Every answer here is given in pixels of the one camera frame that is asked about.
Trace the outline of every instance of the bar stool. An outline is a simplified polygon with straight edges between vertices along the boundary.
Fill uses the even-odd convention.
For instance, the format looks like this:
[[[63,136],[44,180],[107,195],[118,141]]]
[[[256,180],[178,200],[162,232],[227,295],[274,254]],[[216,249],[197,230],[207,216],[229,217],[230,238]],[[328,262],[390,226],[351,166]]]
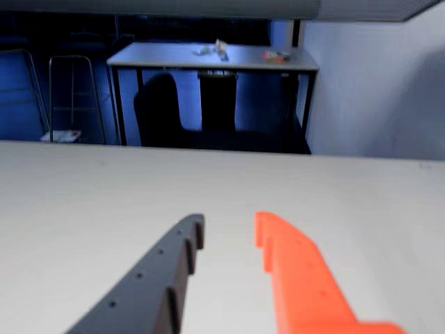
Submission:
[[[40,122],[40,126],[42,127],[42,131],[45,132],[46,129],[49,128],[48,115],[45,108],[45,102],[42,96],[42,89],[40,88],[39,78],[37,76],[37,72],[35,70],[35,63],[33,59],[33,55],[28,49],[31,46],[26,40],[26,38],[17,37],[17,36],[2,36],[0,37],[0,55],[5,54],[22,54],[24,59],[24,64],[26,66],[26,73],[28,75],[29,86],[25,88],[2,88],[0,89],[0,93],[10,93],[12,91],[19,90],[28,90],[31,92],[33,96],[33,101],[35,105],[35,111],[37,113],[38,120]],[[19,104],[23,101],[14,101],[7,103],[10,104]]]
[[[60,43],[55,51],[55,54],[49,59],[49,140],[54,141],[53,130],[53,113],[54,111],[71,111],[71,124],[74,124],[74,111],[75,110],[96,110],[97,119],[99,122],[100,130],[102,133],[102,143],[106,143],[104,123],[102,120],[102,114],[99,105],[99,96],[97,93],[97,85],[93,72],[92,62],[90,60],[91,55],[97,55],[106,50],[106,45],[99,40],[95,34],[89,33],[76,33],[72,34],[68,41]],[[54,78],[53,78],[53,66],[55,62],[65,61],[71,64],[71,106],[54,106]],[[85,63],[88,65],[91,92],[76,92],[74,90],[75,81],[75,64]],[[93,107],[80,107],[74,105],[74,97],[77,95],[92,96],[94,99]]]

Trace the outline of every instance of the black chair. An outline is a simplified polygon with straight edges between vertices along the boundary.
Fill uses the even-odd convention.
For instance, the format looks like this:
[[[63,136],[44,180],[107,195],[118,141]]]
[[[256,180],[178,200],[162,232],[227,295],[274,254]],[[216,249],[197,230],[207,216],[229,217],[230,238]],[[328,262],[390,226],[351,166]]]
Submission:
[[[134,97],[142,146],[279,152],[275,140],[261,132],[188,131],[181,125],[175,80],[169,73],[151,78]]]
[[[236,73],[198,73],[203,130],[235,131]]]
[[[186,130],[179,116],[175,80],[169,73],[151,78],[134,97],[142,146],[186,147]]]

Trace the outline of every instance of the table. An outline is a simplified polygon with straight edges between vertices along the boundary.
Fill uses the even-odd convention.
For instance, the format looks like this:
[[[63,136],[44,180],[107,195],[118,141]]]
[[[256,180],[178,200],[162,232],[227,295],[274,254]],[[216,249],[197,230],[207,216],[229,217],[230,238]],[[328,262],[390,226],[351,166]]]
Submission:
[[[318,244],[360,320],[445,332],[444,163],[10,142],[0,156],[0,333],[63,333],[192,212],[206,235],[182,333],[276,333],[257,210]]]
[[[120,84],[118,70],[122,68],[136,69],[139,89],[143,86],[143,68],[183,70],[232,70],[237,72],[263,71],[288,73],[291,77],[291,89],[289,96],[288,121],[295,120],[297,78],[299,74],[308,76],[308,88],[304,113],[302,118],[302,133],[306,134],[309,120],[310,102],[314,89],[318,66],[314,59],[301,48],[287,50],[291,54],[290,61],[285,63],[270,63],[263,59],[265,51],[270,47],[256,47],[247,45],[229,45],[227,48],[228,61],[222,61],[217,54],[197,56],[193,52],[199,51],[204,45],[177,44],[177,43],[140,43],[135,42],[119,51],[107,60],[113,75],[115,91],[115,109],[119,125],[121,144],[127,144],[125,136],[125,124],[120,97]]]

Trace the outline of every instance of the office chair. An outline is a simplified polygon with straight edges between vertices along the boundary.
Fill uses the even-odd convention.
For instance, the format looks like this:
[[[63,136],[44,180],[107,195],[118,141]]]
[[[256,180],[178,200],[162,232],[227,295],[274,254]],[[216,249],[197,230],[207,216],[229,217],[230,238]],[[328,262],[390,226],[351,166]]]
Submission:
[[[142,146],[187,147],[179,116],[175,80],[169,73],[152,77],[134,97]]]
[[[201,71],[202,129],[235,131],[236,73]]]

